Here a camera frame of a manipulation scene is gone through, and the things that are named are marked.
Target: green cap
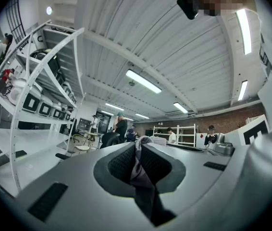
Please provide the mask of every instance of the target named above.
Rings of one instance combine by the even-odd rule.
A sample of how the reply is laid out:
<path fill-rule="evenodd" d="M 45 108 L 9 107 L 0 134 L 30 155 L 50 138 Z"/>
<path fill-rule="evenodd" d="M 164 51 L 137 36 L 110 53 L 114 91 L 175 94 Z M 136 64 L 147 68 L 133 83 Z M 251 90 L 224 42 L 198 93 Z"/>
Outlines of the green cap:
<path fill-rule="evenodd" d="M 117 116 L 125 116 L 123 112 L 119 112 Z"/>

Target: person in black shirt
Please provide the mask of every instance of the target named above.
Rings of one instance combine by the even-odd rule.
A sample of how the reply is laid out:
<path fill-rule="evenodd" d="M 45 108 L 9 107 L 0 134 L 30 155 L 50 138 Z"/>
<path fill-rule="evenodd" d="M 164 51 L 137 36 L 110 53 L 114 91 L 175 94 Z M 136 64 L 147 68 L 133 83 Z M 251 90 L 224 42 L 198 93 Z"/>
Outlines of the person in black shirt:
<path fill-rule="evenodd" d="M 210 143 L 215 143 L 217 140 L 217 135 L 214 134 L 215 127 L 213 125 L 208 128 L 209 134 L 205 137 L 204 145 L 206 148 L 209 147 Z"/>
<path fill-rule="evenodd" d="M 118 113 L 117 118 L 115 119 L 115 122 L 113 124 L 113 130 L 115 130 L 116 133 L 120 134 L 120 143 L 124 143 L 125 133 L 127 130 L 127 121 L 123 112 Z"/>

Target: black chair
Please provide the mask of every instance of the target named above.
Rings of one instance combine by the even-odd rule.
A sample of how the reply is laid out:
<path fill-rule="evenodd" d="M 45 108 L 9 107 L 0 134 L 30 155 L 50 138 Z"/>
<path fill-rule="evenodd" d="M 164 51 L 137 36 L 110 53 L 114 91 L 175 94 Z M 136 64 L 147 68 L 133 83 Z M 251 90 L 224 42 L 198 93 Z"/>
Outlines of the black chair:
<path fill-rule="evenodd" d="M 102 145 L 100 149 L 108 147 L 108 146 L 120 144 L 119 136 L 120 136 L 119 133 L 113 133 L 113 132 L 105 133 L 102 137 Z"/>

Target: ceiling beam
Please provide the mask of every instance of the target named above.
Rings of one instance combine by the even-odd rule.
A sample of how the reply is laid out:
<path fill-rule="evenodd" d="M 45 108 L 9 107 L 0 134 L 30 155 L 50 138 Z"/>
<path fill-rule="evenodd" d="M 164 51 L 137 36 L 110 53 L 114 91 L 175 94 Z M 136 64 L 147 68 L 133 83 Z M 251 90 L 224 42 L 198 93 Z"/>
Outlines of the ceiling beam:
<path fill-rule="evenodd" d="M 105 107 L 105 103 L 107 102 L 106 100 L 103 100 L 101 98 L 95 97 L 95 96 L 93 96 L 91 94 L 86 94 L 86 99 L 94 101 L 94 102 L 98 103 L 99 106 L 103 106 L 103 107 Z M 112 110 L 113 112 L 115 112 L 114 115 L 116 115 L 119 112 L 119 110 L 116 111 L 115 109 L 113 109 L 111 107 L 106 107 L 106 108 L 107 108 L 107 110 L 105 110 L 106 112 L 108 112 L 108 110 Z M 133 120 L 139 120 L 139 117 L 137 117 L 135 115 L 135 112 L 133 110 L 129 110 L 129 109 L 125 108 L 125 107 L 122 107 L 122 108 L 124 108 L 124 114 L 128 116 L 127 118 L 131 118 Z"/>
<path fill-rule="evenodd" d="M 136 66 L 140 67 L 143 71 L 147 72 L 153 78 L 155 78 L 158 82 L 160 82 L 169 92 L 173 93 L 176 97 L 181 99 L 181 101 L 186 104 L 190 109 L 192 109 L 195 113 L 197 113 L 197 108 L 191 103 L 191 101 L 181 93 L 166 77 L 164 77 L 161 73 L 155 70 L 151 65 L 146 63 L 140 57 L 136 56 L 129 50 L 125 49 L 119 44 L 114 43 L 113 41 L 91 31 L 84 31 L 84 37 L 92 42 L 95 42 L 117 54 L 122 56 L 123 58 L 129 60 L 134 63 Z"/>
<path fill-rule="evenodd" d="M 126 93 L 124 93 L 122 91 L 119 91 L 119 90 L 117 90 L 117 89 L 115 89 L 113 87 L 110 87 L 110 86 L 108 86 L 108 85 L 106 85 L 106 84 L 104 84 L 104 83 L 102 83 L 102 82 L 100 82 L 100 81 L 98 81 L 96 79 L 93 79 L 93 78 L 90 78 L 90 77 L 85 77 L 85 83 L 87 85 L 92 84 L 92 85 L 94 85 L 96 87 L 100 87 L 100 88 L 102 88 L 102 89 L 104 89 L 106 91 L 109 91 L 109 92 L 113 93 L 113 94 L 120 95 L 124 99 L 127 99 L 127 100 L 129 100 L 129 101 L 131 101 L 133 103 L 137 103 L 138 105 L 141 105 L 142 107 L 148 108 L 151 111 L 154 111 L 154 112 L 156 112 L 158 114 L 162 115 L 162 114 L 165 113 L 162 110 L 160 110 L 158 108 L 155 108 L 152 105 L 147 104 L 144 101 L 141 101 L 141 100 L 137 99 L 136 97 L 132 97 L 132 96 L 130 96 L 130 95 L 128 95 L 128 94 L 126 94 Z"/>
<path fill-rule="evenodd" d="M 232 93 L 231 93 L 231 102 L 230 107 L 233 105 L 233 101 L 235 99 L 235 93 L 236 93 L 236 76 L 238 75 L 238 64 L 236 60 L 236 51 L 235 51 L 235 42 L 234 38 L 232 36 L 232 31 L 229 25 L 229 21 L 225 16 L 217 16 L 217 20 L 219 21 L 219 24 L 221 25 L 221 28 L 223 30 L 223 35 L 226 39 L 227 48 L 229 51 L 229 58 L 230 58 L 230 66 L 232 70 Z"/>

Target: white ceiling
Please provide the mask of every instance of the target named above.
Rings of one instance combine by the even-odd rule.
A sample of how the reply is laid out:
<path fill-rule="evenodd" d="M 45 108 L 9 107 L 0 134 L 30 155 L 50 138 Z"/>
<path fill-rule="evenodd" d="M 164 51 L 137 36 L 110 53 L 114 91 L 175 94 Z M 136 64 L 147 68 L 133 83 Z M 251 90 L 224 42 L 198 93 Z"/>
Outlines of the white ceiling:
<path fill-rule="evenodd" d="M 82 39 L 78 58 L 84 92 L 106 111 L 114 112 L 104 106 L 106 101 L 124 108 L 131 118 L 135 113 L 165 117 L 177 111 L 174 102 L 190 112 L 228 108 L 237 100 L 243 80 L 249 81 L 244 99 L 255 97 L 264 84 L 260 26 L 252 12 L 247 13 L 252 53 L 244 55 L 235 14 L 199 14 L 190 21 L 176 0 L 52 0 L 52 7 L 54 23 L 84 27 L 148 65 L 137 66 L 122 54 Z M 131 87 L 128 69 L 162 92 L 155 94 L 138 83 Z"/>

